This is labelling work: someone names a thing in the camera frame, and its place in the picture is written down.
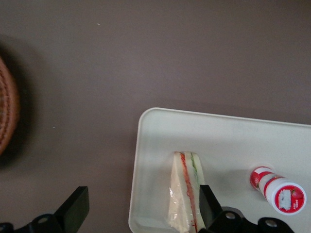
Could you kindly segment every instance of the green filling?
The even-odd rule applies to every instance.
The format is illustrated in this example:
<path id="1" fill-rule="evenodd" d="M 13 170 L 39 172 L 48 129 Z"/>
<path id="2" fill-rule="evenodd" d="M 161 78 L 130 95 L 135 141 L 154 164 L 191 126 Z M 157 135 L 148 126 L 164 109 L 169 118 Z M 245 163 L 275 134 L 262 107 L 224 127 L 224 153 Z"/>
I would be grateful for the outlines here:
<path id="1" fill-rule="evenodd" d="M 192 153 L 191 153 L 191 161 L 192 161 L 192 166 L 194 168 L 194 176 L 195 176 L 195 179 L 196 179 L 196 183 L 199 186 L 200 184 L 199 184 L 198 170 L 196 169 L 196 165 L 195 165 L 194 157 L 193 157 Z"/>

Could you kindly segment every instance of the small bottle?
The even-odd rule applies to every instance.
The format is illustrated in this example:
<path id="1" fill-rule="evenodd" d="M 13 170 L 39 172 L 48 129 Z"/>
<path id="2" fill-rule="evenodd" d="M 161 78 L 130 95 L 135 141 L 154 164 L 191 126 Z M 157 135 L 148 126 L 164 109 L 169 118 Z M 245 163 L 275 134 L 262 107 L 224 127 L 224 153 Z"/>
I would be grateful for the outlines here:
<path id="1" fill-rule="evenodd" d="M 306 205 L 305 190 L 289 179 L 275 174 L 268 167 L 260 166 L 253 170 L 250 183 L 283 215 L 295 215 Z"/>

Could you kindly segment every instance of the red filling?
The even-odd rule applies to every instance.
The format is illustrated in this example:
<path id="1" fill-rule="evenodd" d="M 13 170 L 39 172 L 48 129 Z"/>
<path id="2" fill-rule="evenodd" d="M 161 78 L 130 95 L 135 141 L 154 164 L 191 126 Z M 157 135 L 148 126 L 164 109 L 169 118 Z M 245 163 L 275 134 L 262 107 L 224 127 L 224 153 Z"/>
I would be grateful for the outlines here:
<path id="1" fill-rule="evenodd" d="M 184 178 L 186 181 L 186 185 L 187 185 L 187 196 L 190 199 L 190 204 L 191 204 L 191 210 L 192 210 L 192 215 L 193 215 L 193 221 L 194 221 L 194 227 L 195 227 L 195 232 L 198 232 L 198 227 L 197 227 L 197 221 L 196 221 L 196 212 L 195 212 L 195 202 L 194 202 L 194 194 L 193 194 L 193 189 L 192 189 L 192 185 L 190 183 L 190 177 L 188 174 L 188 170 L 187 170 L 187 165 L 186 165 L 186 158 L 185 155 L 180 153 L 180 157 L 181 157 L 181 162 L 183 164 L 183 171 L 184 171 Z"/>

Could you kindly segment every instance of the bottle label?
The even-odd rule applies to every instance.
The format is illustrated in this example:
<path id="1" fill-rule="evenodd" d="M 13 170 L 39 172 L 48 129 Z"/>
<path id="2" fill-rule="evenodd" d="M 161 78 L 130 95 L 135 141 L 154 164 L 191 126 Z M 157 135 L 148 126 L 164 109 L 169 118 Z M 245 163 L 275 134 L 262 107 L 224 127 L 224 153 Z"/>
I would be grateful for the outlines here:
<path id="1" fill-rule="evenodd" d="M 275 196 L 276 207 L 284 213 L 294 213 L 303 207 L 304 193 L 294 185 L 287 185 L 279 189 Z"/>
<path id="2" fill-rule="evenodd" d="M 252 174 L 250 176 L 250 183 L 251 183 L 251 185 L 255 189 L 257 189 L 258 191 L 260 191 L 260 189 L 259 189 L 259 182 L 260 182 L 260 180 L 265 175 L 268 175 L 268 174 L 271 174 L 271 173 L 273 173 L 273 171 L 270 168 L 268 168 L 268 167 L 260 166 L 260 167 L 256 168 L 252 172 Z"/>
<path id="3" fill-rule="evenodd" d="M 272 182 L 272 181 L 275 181 L 276 179 L 279 179 L 279 178 L 284 178 L 283 176 L 278 176 L 278 175 L 275 175 L 274 177 L 270 178 L 267 183 L 264 185 L 264 188 L 263 188 L 263 195 L 265 198 L 267 198 L 267 195 L 266 195 L 266 191 L 267 191 L 267 187 L 268 185 Z"/>

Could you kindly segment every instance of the screw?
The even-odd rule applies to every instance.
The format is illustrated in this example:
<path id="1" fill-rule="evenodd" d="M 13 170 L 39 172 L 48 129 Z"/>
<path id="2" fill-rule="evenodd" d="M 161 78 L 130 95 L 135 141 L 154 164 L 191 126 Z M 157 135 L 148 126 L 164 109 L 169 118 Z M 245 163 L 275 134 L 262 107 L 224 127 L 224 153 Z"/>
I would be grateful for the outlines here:
<path id="1" fill-rule="evenodd" d="M 228 212 L 228 213 L 226 213 L 226 218 L 228 218 L 228 219 L 235 219 L 235 215 L 234 215 L 234 213 L 232 213 L 232 212 Z"/>
<path id="2" fill-rule="evenodd" d="M 48 217 L 43 217 L 41 219 L 38 220 L 38 223 L 41 224 L 41 223 L 44 223 L 48 220 L 49 218 Z"/>
<path id="3" fill-rule="evenodd" d="M 274 222 L 272 219 L 267 219 L 267 220 L 265 221 L 265 223 L 266 223 L 267 226 L 269 226 L 269 227 L 277 227 L 276 222 Z"/>

